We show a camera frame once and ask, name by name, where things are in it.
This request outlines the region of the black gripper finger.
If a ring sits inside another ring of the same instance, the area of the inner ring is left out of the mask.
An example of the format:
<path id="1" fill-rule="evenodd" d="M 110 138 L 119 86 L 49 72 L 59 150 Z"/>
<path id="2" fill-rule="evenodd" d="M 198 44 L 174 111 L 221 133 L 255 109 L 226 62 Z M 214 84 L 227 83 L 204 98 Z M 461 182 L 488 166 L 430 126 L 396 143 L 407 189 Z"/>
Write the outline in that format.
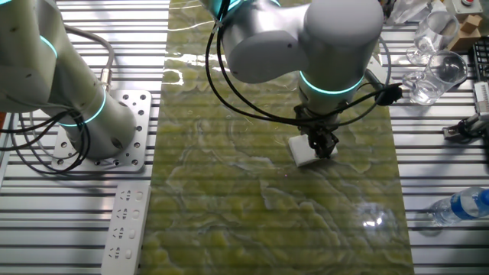
<path id="1" fill-rule="evenodd" d="M 308 141 L 309 141 L 309 146 L 315 151 L 315 154 L 320 155 L 322 152 L 321 137 L 317 135 L 309 135 Z"/>
<path id="2" fill-rule="evenodd" d="M 324 137 L 320 142 L 320 148 L 321 148 L 320 157 L 330 158 L 337 143 L 338 143 L 337 137 Z"/>

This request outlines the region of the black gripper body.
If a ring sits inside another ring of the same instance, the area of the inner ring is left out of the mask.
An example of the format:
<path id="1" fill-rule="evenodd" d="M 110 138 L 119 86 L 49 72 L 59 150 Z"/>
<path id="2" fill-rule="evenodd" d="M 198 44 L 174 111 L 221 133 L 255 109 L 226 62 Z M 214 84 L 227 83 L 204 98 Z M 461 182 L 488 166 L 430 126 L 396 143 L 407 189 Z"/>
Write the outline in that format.
<path id="1" fill-rule="evenodd" d="M 301 134 L 307 134 L 310 138 L 337 140 L 334 131 L 338 128 L 338 115 L 318 115 L 308 110 L 304 105 L 297 105 L 293 109 L 296 119 L 300 120 L 298 129 Z"/>

